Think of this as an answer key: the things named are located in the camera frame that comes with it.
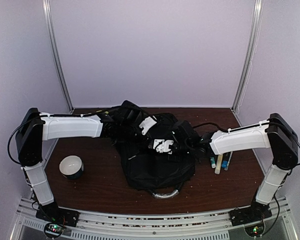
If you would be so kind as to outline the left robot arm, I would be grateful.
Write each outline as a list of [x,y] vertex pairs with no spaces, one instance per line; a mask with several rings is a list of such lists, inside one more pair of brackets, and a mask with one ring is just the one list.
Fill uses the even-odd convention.
[[39,210],[51,222],[62,218],[50,188],[42,161],[43,142],[62,138],[90,137],[116,138],[140,137],[140,123],[148,117],[147,112],[125,100],[121,105],[84,114],[39,112],[30,108],[21,124],[12,132],[9,143],[15,139],[17,159],[36,196]]

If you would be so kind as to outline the white green glue stick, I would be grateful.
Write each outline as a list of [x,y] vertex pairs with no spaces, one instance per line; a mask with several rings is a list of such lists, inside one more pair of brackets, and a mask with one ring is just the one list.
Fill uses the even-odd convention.
[[216,168],[215,158],[214,157],[210,157],[209,160],[210,160],[211,167],[213,169]]

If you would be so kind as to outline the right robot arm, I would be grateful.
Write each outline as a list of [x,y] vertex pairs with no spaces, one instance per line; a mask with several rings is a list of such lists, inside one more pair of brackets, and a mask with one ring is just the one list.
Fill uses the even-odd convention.
[[172,138],[157,147],[168,154],[202,153],[224,156],[227,153],[249,149],[271,149],[272,163],[258,187],[251,206],[246,210],[249,220],[258,220],[269,207],[276,192],[284,184],[289,173],[299,161],[298,136],[278,114],[272,113],[266,120],[239,128],[219,128],[198,135],[195,127],[188,129],[190,136],[172,131]]

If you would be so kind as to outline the black student backpack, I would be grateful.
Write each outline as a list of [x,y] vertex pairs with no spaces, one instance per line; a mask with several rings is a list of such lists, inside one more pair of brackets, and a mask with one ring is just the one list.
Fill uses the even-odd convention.
[[190,136],[191,124],[178,120],[172,113],[150,115],[157,123],[141,136],[127,136],[119,133],[110,137],[120,156],[122,171],[128,185],[136,190],[147,191],[154,198],[169,199],[176,196],[183,184],[195,174],[196,153],[179,152],[171,155],[182,156],[182,162],[169,162],[167,153],[149,149],[154,139],[172,139],[172,131]]

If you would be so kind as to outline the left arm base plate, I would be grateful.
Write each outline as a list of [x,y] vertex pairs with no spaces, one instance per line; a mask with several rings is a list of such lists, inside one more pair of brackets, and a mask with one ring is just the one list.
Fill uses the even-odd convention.
[[59,208],[58,206],[39,206],[35,217],[66,227],[76,227],[80,213],[75,210]]

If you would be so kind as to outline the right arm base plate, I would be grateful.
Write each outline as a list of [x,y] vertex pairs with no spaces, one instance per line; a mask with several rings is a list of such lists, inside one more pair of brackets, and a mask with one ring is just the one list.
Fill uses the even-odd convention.
[[228,214],[233,227],[259,222],[272,216],[272,212],[268,207],[260,208],[252,206],[235,208]]

